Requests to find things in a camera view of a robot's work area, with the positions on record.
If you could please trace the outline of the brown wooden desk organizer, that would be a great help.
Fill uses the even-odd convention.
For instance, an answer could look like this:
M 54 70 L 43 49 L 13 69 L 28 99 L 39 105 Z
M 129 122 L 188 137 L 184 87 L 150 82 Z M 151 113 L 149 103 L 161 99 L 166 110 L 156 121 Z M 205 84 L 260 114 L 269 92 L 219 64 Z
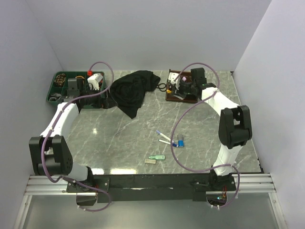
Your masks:
M 170 86 L 170 79 L 172 79 L 174 76 L 176 77 L 180 71 L 177 70 L 169 70 L 168 79 L 166 82 L 166 101 L 171 102 L 182 102 L 182 103 L 190 103 L 195 104 L 197 102 L 197 97 L 193 94 L 187 94 L 183 96 L 175 96 L 174 95 L 174 88 L 173 86 Z M 183 72 L 180 76 L 181 80 L 186 83 L 192 83 L 192 74 L 191 72 Z

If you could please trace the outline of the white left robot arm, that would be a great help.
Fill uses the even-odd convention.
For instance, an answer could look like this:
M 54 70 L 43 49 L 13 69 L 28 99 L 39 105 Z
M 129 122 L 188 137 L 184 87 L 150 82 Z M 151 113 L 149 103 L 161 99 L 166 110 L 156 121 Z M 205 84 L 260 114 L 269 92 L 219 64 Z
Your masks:
M 95 73 L 87 78 L 81 75 L 71 78 L 61 73 L 54 78 L 47 99 L 57 110 L 47 128 L 29 141 L 34 173 L 52 183 L 60 179 L 70 181 L 89 192 L 96 187 L 92 170 L 73 161 L 65 138 L 83 108 L 109 107 L 105 77 Z

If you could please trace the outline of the blue correction tape roll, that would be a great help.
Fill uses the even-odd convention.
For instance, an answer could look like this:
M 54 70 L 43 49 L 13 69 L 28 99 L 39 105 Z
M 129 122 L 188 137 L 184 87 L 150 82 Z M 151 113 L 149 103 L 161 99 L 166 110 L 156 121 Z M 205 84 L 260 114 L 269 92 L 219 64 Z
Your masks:
M 183 140 L 178 141 L 178 147 L 184 147 L 184 141 Z

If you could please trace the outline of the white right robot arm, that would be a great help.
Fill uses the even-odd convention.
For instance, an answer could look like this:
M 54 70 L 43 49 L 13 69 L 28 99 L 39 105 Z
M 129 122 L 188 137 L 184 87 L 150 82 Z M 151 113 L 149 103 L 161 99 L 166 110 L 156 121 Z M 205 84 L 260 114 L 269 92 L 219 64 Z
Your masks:
M 200 98 L 220 116 L 218 137 L 221 147 L 209 174 L 209 186 L 220 190 L 231 182 L 233 165 L 242 147 L 252 138 L 250 109 L 238 105 L 219 90 L 219 85 L 208 83 L 204 68 L 191 69 L 190 80 L 180 73 L 169 73 L 168 86 L 173 96 L 184 99 L 188 95 Z

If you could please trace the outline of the light blue cap marker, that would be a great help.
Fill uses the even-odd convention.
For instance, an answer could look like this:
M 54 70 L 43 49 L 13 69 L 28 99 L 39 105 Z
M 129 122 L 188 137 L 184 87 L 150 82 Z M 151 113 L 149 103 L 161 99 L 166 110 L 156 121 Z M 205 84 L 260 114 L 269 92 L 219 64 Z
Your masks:
M 156 133 L 160 136 L 162 136 L 163 138 L 167 139 L 168 141 L 170 141 L 171 139 L 169 137 L 167 137 L 166 135 L 164 135 L 162 132 L 160 132 L 159 130 L 156 130 Z

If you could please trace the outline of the dark blue cap marker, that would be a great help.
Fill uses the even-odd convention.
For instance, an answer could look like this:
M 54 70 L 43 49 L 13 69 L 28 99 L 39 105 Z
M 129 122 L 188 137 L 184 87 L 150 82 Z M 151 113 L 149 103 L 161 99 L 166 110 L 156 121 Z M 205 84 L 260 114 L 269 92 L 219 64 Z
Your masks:
M 178 145 L 176 143 L 170 143 L 170 142 L 167 142 L 167 141 L 164 141 L 164 140 L 161 140 L 161 139 L 159 139 L 158 141 L 161 142 L 161 143 L 167 144 L 167 145 L 171 145 L 173 147 L 178 147 Z

